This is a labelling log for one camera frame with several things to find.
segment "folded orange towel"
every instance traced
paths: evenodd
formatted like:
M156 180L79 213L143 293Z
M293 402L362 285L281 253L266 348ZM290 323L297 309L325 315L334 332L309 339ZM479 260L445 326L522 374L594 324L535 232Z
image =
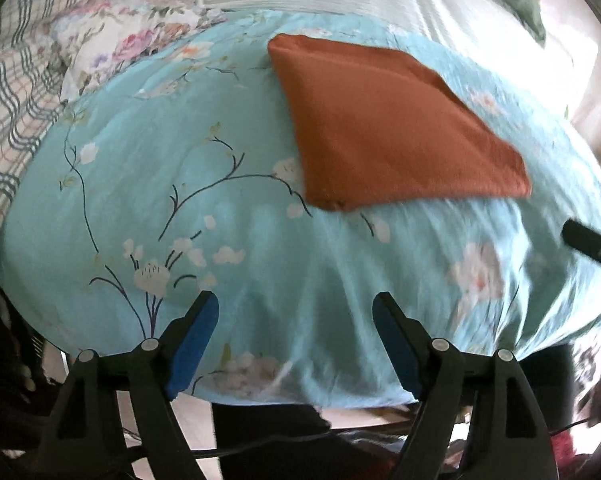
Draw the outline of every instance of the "folded orange towel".
M522 156L412 56L287 34L268 50L292 111L309 204L349 211L530 195Z

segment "dark branch print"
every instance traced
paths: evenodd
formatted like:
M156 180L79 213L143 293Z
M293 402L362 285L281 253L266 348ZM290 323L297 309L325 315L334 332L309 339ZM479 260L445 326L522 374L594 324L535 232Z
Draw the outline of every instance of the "dark branch print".
M175 280L175 282L174 282L174 288L176 288L176 285L178 285L178 283L179 283L181 280L184 280L185 278L192 278L192 279L194 279L194 280L197 280L197 279L198 279L198 276L196 276L195 274L183 274L182 276L178 277L178 279L177 279L177 280Z
M107 278L102 278L101 276L97 276L95 278L92 278L91 281L89 282L89 285L91 285L92 283L95 282L104 282L104 283L109 283L113 288L115 288L116 290L118 290L118 292L120 292L120 295L125 298L125 301L127 301L127 304L130 306L130 309L132 309L133 313L136 316L136 319L138 319L138 324L140 325L140 331L142 332L142 338L143 339L147 339L147 333L145 332L145 327L142 323L142 320L140 319L140 316L138 315L138 312L136 311L136 309L134 308L134 306L132 305L132 302L130 301L130 298L127 296L127 293L125 292L125 289L122 286L116 285L116 283L114 283L111 280L108 280Z
M176 216L176 213L178 213L178 211L180 211L180 209L191 199L193 199L196 195L202 193L203 191L206 191L208 189L211 189L212 187L218 186L218 184L221 184L222 182L228 182L229 180L238 180L241 178L269 178L271 180L275 180L277 182L280 182L281 184L284 184L285 187L287 188L287 191L289 192L290 196L296 196L298 198L298 200L300 200L300 203L302 204L305 212L312 217L312 214L309 212L309 209L307 208L307 204L305 203L305 200L302 198L302 196L300 195L300 193L296 190L294 190L292 188L292 186L290 186L290 184L288 184L285 180L283 180L282 178L276 176L273 173L270 174L265 174L265 173L251 173L251 174L244 174L244 175L236 175L236 171L240 168L240 166L242 165L243 161L245 160L245 153L243 152L240 157L236 158L236 154L234 153L234 148L232 148L228 143L226 143L224 140L220 140L218 139L218 137L214 136L213 138L210 139L211 142L217 142L219 144L222 144L223 146L225 146L226 148L228 148L231 151L231 158L232 158L232 167L231 170L229 170L229 173L226 174L225 176L219 178L218 180L216 180L215 182L212 182L211 184L207 185L207 186L203 186L200 189L197 189L196 191L194 191L193 193L187 195L185 198L183 198L182 200L179 200L178 198L178 191L176 189L176 186L174 186L172 184L172 189L174 190L174 195L170 195L169 198L172 201L173 204L173 208L172 208L172 212L169 216L169 218L167 219L167 222L165 222L165 227L163 228L163 231L161 232L160 236L158 237L158 241L161 241L163 236L165 236L165 233L167 232L167 228L169 227L169 225L171 224L172 220L174 220L174 217Z
M196 386L200 382L200 380L204 379L205 377L210 377L215 374L224 374L224 373L226 373L224 370L214 370L213 372L209 372L208 374L197 377L196 380L194 381L194 384L192 384L192 395L194 394L194 390L196 389Z
M234 70L227 70L226 68L213 68L211 66L206 66L205 68L207 70L213 70L214 72L220 72L221 74L232 74L236 78L236 81L240 81L238 74Z
M76 124L76 120L77 120L78 116L74 110L71 110L71 114L72 114L71 115L71 124L74 125L74 124ZM81 184L81 188L82 188L83 217L85 220L85 226L87 227L87 232L89 233L89 238L91 240L92 246L94 247L94 251L96 252L96 254L100 254L100 250L98 249L98 245L96 243L94 234L92 233L92 229L89 224L89 220L87 218L87 197L86 197L86 192L85 192L85 181L83 179L82 174L78 171L78 168L77 168L77 165L80 164L80 162L81 162L80 157L78 156L78 150L76 149L75 146L69 145L69 134L70 133L71 133L71 126L68 128L68 131L65 135L64 147L63 147L63 155L65 157L67 164L69 165L69 170L66 174L65 179L63 179L59 182L60 191L61 192L63 191L64 183L66 183L66 187L75 183L76 180L74 177L71 177L71 178L68 177L69 174L75 173L80 180L80 184ZM236 158L234 156L232 171L237 170L237 168L242 163L243 158L244 158L244 154L240 158L240 160L236 160ZM174 211L178 211L180 206L183 205L184 201L181 202L180 197L178 196L178 188L176 186L172 186L172 189L174 190L174 195L173 196L170 195L170 199L172 200L172 203L174 204ZM196 231L192 236L184 238L184 240L186 240L187 243L189 243L190 240L196 240L196 238L199 237L200 234L202 234L202 230ZM165 292L164 292L164 289L163 290L160 289L160 285L158 285L158 288L156 288L156 284L155 283L152 284L152 281L151 281L152 272L158 272L158 273L164 272L166 275L165 274L163 275L163 279L165 280L165 282L167 282L170 279L170 271L173 269L173 267L178 262L178 260L181 258L181 256L183 256L184 250L180 250L177 253L176 248L172 247L172 250L170 251L170 253L167 256L167 259L165 260L164 267L162 267L157 262L154 263L150 260L148 263L146 263L145 267L141 268L141 261L143 259L142 246L138 246L138 247L136 247L136 250L134 250L133 241L127 240L127 241L125 241L125 243L123 243L123 247L125 247L125 258L127 259L127 257L128 257L132 261L134 283L139 289L141 289L145 292L145 308L147 310L147 315L148 315L148 319L149 319L149 336L153 337L154 333L156 331L156 321L158 319L158 313L160 311L160 307L163 304ZM130 297L127 294L127 291L125 290L125 287L122 285L121 281L118 279L118 276L116 276L116 273L114 273L114 271L111 269L111 267L109 267L108 265L105 265L104 268L109 273L110 278L105 278L103 276L96 276L90 280L89 285L93 285L96 282L102 282L102 283L107 283L108 285L111 285L113 288L115 288L118 291L118 293L125 299L125 302L127 303L127 305L129 305L129 308L134 313L134 316L138 320L138 324L140 326L140 331L142 332L143 339L146 339L148 337L148 333L145 330L145 325L143 324L143 321L140 318L140 315L138 314L138 310L134 307L132 300L130 300ZM194 280L197 279L197 277L194 274L182 274L180 277L178 277L177 279L174 280L173 288L176 288L178 283L180 283L182 280L187 279L187 278L192 278Z
M360 213L360 216L365 221L365 224L367 224L367 227L369 228L369 232L371 233L371 237L375 238L376 235L374 234L374 226L371 224L371 222L369 220L367 220L367 217L363 213Z
M76 113L72 110L72 115L73 115L73 121L76 120ZM76 169L76 163L78 162L78 152L76 151L76 147L75 146L71 146L69 148L69 151L73 154L73 161L70 162L69 157L67 155L68 152L68 139L69 139L69 132L71 131L71 126L69 126L68 130L67 130L67 134L65 135L65 142L63 145L63 156L65 156L65 160L67 161L67 163L69 164L69 171L68 174L71 173L72 171L77 174L78 178L80 179L80 187L83 193L83 217L85 218L85 225L87 226L87 232L89 233L89 239L92 241L92 245L94 246L94 250L96 251L96 253L99 253L98 251L98 246L96 245L96 241L94 240L94 235L92 234L92 228L89 225L89 221L87 219L87 197L85 195L85 181L83 179L83 176L80 174L80 171L78 171Z
M511 306L513 305L513 302L516 300L516 296L518 296L518 291L520 290L520 283L518 284L518 286L516 287L516 292L514 292L513 297L511 298L511 301L509 302L509 309L511 309Z

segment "floral duvet cover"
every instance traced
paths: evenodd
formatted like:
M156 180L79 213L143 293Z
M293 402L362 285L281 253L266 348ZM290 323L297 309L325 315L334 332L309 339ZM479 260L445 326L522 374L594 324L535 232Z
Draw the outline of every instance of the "floral duvet cover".
M127 351L209 289L220 321L189 393L351 407L412 400L373 326L384 290L464 351L523 358L601 326L601 269L560 239L572 217L601 231L601 170L566 121L378 20L227 17L68 105L28 168L0 284L46 338L72 354ZM266 52L281 32L417 57L519 150L532 196L307 206Z

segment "checkered fabric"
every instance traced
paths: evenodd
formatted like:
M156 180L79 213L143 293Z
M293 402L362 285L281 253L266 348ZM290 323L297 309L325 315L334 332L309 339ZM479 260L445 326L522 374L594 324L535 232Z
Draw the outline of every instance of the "checkered fabric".
M37 45L38 25L82 0L7 0L0 9L0 227L20 179L58 118L63 75Z

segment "white wall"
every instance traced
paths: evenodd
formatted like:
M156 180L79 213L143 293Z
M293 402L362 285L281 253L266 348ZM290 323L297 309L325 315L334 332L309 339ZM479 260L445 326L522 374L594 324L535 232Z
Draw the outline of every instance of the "white wall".
M548 33L571 55L577 75L589 78L570 120L601 158L600 22L585 0L541 0L541 5Z

